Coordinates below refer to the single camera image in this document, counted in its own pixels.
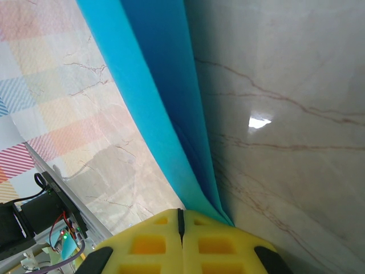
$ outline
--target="black wire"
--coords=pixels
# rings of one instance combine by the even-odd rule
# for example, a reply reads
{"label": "black wire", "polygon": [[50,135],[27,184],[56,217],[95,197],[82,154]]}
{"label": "black wire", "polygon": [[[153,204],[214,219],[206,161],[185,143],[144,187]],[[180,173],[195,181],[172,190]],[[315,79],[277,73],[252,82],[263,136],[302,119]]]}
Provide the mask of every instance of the black wire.
{"label": "black wire", "polygon": [[46,181],[44,180],[44,178],[41,176],[40,173],[34,174],[34,180],[35,180],[35,183],[42,189],[40,192],[38,192],[37,194],[35,194],[33,196],[12,200],[12,201],[10,201],[10,203],[17,203],[17,202],[21,202],[21,201],[25,201],[25,200],[30,200],[30,199],[33,199],[33,198],[39,196],[40,194],[42,194],[43,191],[46,190]]}

